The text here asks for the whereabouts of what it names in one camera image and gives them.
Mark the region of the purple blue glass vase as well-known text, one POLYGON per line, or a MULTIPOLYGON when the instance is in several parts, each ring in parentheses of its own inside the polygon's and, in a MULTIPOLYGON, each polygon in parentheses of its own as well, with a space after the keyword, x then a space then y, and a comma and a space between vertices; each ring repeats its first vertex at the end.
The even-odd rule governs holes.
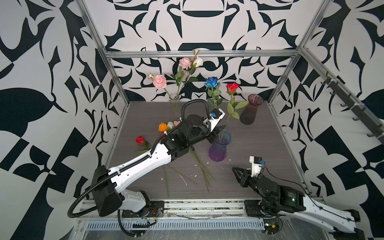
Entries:
POLYGON ((232 134, 223 130, 215 138, 209 149, 209 157, 214 162, 222 162, 227 156, 228 145, 232 142, 232 134))

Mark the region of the small red artificial rose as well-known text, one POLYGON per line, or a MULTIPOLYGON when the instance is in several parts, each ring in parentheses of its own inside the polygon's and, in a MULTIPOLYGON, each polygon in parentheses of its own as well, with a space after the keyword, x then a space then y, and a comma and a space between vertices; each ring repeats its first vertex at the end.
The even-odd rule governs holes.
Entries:
POLYGON ((227 105, 227 110, 229 112, 229 116, 239 120, 240 115, 237 112, 237 110, 240 110, 240 109, 246 107, 248 105, 249 101, 241 101, 241 102, 236 103, 235 94, 237 93, 237 90, 239 88, 238 84, 236 84, 236 83, 227 84, 226 87, 227 87, 227 93, 230 96, 230 101, 227 105))

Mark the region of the blue artificial rose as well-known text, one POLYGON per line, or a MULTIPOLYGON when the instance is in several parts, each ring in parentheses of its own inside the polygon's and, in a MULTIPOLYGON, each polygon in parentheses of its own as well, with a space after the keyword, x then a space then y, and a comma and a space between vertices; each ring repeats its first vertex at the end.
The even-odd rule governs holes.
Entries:
POLYGON ((210 77, 206 79, 205 87, 207 90, 207 101, 209 105, 217 108, 221 103, 222 99, 220 97, 222 91, 220 90, 220 83, 217 77, 210 77))

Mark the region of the clear ribbed glass vase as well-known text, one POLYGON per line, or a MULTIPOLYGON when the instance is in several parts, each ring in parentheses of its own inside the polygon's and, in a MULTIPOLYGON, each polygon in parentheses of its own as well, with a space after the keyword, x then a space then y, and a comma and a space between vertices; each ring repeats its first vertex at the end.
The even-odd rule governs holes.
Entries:
POLYGON ((180 95, 177 93, 171 93, 169 95, 169 101, 172 106, 172 118, 174 120, 178 120, 181 117, 180 95))

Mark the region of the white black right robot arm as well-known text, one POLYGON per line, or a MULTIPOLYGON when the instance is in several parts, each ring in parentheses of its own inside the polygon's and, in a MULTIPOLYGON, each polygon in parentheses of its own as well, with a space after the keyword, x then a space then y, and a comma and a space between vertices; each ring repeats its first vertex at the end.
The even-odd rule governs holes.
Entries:
POLYGON ((237 182, 249 188, 261 200, 246 200, 245 209, 249 217, 263 218, 264 232, 278 233, 283 226, 282 217, 296 218, 315 225, 335 240, 363 240, 364 231, 358 229, 360 214, 356 210, 338 210, 314 200, 309 195, 288 186, 282 186, 263 175, 264 167, 257 170, 233 167, 237 182))

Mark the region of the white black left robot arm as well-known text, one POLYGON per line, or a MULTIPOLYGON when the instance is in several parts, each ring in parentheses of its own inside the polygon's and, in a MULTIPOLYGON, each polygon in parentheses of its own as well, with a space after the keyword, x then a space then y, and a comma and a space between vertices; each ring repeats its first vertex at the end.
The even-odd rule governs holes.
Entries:
POLYGON ((144 191, 129 191, 133 182, 158 167, 167 165, 189 152, 203 140, 213 143, 225 128, 220 125, 225 112, 220 108, 209 109, 206 100, 191 100, 181 108, 180 123, 170 131, 164 131, 153 147, 138 157, 116 167, 98 167, 92 184, 71 204, 69 218, 78 218, 97 211, 100 217, 114 212, 118 214, 121 230, 130 237, 142 232, 129 232, 123 227, 122 212, 130 211, 138 218, 146 218, 152 203, 144 191))

